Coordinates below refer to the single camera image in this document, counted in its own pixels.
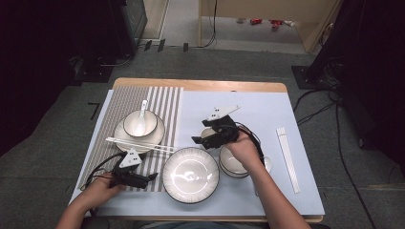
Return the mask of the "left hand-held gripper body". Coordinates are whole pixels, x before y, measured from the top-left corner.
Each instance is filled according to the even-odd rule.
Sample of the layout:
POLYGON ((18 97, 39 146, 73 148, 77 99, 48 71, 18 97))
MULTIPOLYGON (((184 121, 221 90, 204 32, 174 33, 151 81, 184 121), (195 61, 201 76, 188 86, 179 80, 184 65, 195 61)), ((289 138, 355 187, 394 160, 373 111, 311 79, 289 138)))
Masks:
POLYGON ((109 187, 126 185, 135 188, 145 189, 149 182, 149 177, 141 176, 135 173, 135 170, 141 164, 142 160, 135 149, 125 152, 121 159, 116 163, 112 171, 112 179, 109 187))

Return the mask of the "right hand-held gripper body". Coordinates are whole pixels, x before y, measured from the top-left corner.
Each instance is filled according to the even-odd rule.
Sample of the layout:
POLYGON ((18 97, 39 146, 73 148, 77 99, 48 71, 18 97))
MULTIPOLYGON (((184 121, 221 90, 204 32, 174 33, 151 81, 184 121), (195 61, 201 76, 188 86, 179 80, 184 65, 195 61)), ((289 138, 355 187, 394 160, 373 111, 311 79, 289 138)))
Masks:
POLYGON ((235 141, 238 138, 238 128, 230 114, 240 109, 239 105, 225 106, 215 108, 214 112, 207 120, 219 119, 220 125, 211 127, 216 134, 211 135, 215 139, 219 148, 228 142, 235 141))

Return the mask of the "white plate with dark rim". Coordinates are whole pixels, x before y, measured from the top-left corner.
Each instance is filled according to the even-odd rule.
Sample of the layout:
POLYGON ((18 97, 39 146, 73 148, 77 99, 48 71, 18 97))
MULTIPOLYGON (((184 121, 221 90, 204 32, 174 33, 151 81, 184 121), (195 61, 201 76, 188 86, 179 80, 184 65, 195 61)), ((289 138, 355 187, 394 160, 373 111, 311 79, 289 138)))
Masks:
POLYGON ((183 148, 165 162, 163 187, 174 200, 194 204, 209 198, 217 189, 220 170, 215 158, 199 148, 183 148))
POLYGON ((136 143, 151 143, 151 144, 159 144, 162 141, 162 139, 164 137, 165 127, 164 127, 164 124, 160 117, 157 116, 158 125, 157 125, 156 129, 150 135, 141 136, 141 137, 134 137, 134 136, 130 136, 125 133, 125 131, 123 129, 124 118, 121 119, 120 122, 118 123, 118 125, 116 126, 116 129, 114 132, 115 138, 131 140, 131 141, 135 141, 136 143))

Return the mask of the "white bowl with dark rim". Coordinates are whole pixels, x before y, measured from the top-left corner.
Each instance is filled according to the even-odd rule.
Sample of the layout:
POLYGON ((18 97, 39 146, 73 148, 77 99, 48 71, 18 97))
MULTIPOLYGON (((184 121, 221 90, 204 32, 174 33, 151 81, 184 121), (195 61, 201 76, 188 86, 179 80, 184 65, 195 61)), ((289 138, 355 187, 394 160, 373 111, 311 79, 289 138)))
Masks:
POLYGON ((232 155, 230 150, 227 149, 225 146, 223 146, 220 150, 219 160, 220 164, 222 164, 223 167, 225 167, 228 171, 232 173, 235 174, 248 173, 248 171, 244 168, 242 163, 239 160, 237 160, 236 157, 232 155))
MULTIPOLYGON (((130 136, 134 136, 133 134, 133 129, 134 129, 134 124, 137 122, 139 117, 139 111, 134 111, 130 114, 128 114, 123 121, 123 129, 126 134, 130 136)), ((145 133, 143 136, 150 135, 157 127, 158 125, 158 119, 157 116, 150 112, 150 111, 145 111, 145 133)))
POLYGON ((248 177, 248 173, 242 173, 242 174, 235 174, 232 173, 230 171, 228 171, 225 167, 222 166, 222 164, 220 164, 221 169, 223 170, 223 172, 228 175, 229 177, 234 177, 234 178, 244 178, 244 177, 248 177))

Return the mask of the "row of white chopsticks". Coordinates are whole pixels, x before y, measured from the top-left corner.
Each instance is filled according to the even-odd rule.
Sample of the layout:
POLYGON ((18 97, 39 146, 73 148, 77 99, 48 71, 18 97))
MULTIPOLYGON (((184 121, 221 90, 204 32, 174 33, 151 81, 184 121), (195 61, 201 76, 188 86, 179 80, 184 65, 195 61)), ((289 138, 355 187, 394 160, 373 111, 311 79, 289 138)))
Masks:
POLYGON ((298 194, 300 192, 300 186, 298 182, 298 178, 296 176, 295 167, 293 164, 292 156, 290 153, 290 148, 288 145, 288 136, 287 132, 284 128, 277 128, 276 134, 279 139, 280 147, 284 156, 284 160, 288 169, 288 175, 290 178, 290 182, 292 185, 293 192, 298 194))

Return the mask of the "person's left hand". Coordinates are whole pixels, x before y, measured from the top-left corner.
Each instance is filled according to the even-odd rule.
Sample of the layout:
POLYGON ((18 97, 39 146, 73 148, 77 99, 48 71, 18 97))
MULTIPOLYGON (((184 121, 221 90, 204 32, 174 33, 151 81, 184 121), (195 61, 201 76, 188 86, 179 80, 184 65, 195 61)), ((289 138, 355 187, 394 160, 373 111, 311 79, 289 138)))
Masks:
POLYGON ((109 173, 97 177, 84 191, 73 201, 80 210, 90 210, 107 202, 125 189, 122 184, 110 186, 112 177, 109 173))

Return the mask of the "pale blue table sheet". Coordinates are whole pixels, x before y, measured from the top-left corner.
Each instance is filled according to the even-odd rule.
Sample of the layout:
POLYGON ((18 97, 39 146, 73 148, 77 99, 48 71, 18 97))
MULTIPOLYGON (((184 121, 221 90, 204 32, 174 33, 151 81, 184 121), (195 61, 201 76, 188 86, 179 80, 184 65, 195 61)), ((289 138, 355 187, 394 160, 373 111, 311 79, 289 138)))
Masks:
MULTIPOLYGON (((285 93, 192 92, 182 89, 180 125, 176 148, 193 146, 192 136, 203 129, 202 121, 215 108, 239 105, 232 118, 246 125, 261 141, 265 156, 272 160, 271 176, 283 194, 308 219, 321 219, 324 207, 309 166, 296 120, 285 93), (276 134, 284 128, 298 178, 300 192, 292 189, 288 169, 276 134)), ((160 179, 145 189, 127 188, 97 210, 100 216, 135 219, 261 220, 265 213, 254 193, 251 178, 220 175, 215 192, 206 200, 186 204, 171 198, 160 179)))

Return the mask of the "brown white striped placemat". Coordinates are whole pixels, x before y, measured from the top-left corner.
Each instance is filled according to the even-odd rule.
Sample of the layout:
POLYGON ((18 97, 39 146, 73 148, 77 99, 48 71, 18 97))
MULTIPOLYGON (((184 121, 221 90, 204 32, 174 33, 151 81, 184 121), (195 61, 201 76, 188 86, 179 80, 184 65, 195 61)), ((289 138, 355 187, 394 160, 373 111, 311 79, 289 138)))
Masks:
MULTIPOLYGON (((118 147, 108 142, 107 137, 114 137, 116 126, 128 114, 138 111, 141 102, 146 99, 146 109, 161 118, 164 137, 159 145, 176 147, 176 134, 180 125, 182 89, 179 87, 130 87, 119 86, 111 90, 99 115, 94 134, 82 167, 77 186, 81 188, 95 167, 110 171, 119 160, 118 154, 129 148, 118 147)), ((169 153, 148 151, 147 157, 136 169, 136 173, 148 176, 160 173, 169 153)))

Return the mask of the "person's clothing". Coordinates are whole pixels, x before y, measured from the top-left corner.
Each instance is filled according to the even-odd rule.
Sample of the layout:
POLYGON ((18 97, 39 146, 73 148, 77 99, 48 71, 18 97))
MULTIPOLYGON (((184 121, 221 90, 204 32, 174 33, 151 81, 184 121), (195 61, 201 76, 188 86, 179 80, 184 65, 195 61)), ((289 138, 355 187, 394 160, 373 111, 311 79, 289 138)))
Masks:
POLYGON ((139 229, 269 229, 262 223, 230 223, 214 221, 152 222, 139 229))

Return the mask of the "black stand base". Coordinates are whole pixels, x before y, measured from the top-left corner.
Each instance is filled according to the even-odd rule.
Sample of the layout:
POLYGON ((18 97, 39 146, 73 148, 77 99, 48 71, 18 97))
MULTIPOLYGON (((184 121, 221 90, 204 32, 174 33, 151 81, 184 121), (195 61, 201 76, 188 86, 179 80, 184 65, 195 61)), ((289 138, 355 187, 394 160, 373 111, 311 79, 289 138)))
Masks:
POLYGON ((296 84, 302 90, 325 90, 330 86, 325 82, 323 71, 312 66, 292 66, 296 84))
POLYGON ((70 64, 75 71, 75 77, 71 82, 72 86, 81 86, 83 82, 107 83, 114 69, 113 67, 98 65, 87 67, 79 56, 72 58, 70 64))

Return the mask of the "black equipment case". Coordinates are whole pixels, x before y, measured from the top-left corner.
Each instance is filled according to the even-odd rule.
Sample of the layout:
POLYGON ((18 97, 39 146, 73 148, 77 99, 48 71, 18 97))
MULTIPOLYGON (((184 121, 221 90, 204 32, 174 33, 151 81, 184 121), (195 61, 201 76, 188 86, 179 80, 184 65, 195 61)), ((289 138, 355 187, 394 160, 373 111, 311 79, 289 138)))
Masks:
POLYGON ((144 2, 143 0, 109 0, 109 3, 120 54, 125 58, 131 57, 138 49, 147 24, 144 2))

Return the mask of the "black curtain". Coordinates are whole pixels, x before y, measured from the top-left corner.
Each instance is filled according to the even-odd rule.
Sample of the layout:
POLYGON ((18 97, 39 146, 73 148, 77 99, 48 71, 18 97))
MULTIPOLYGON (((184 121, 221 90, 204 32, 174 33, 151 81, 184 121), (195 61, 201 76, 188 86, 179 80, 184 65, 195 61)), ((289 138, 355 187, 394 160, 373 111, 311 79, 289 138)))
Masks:
POLYGON ((405 176, 405 0, 343 0, 312 67, 331 71, 359 138, 405 176))
POLYGON ((113 44, 117 0, 0 0, 0 156, 30 136, 75 78, 69 60, 89 72, 113 44))

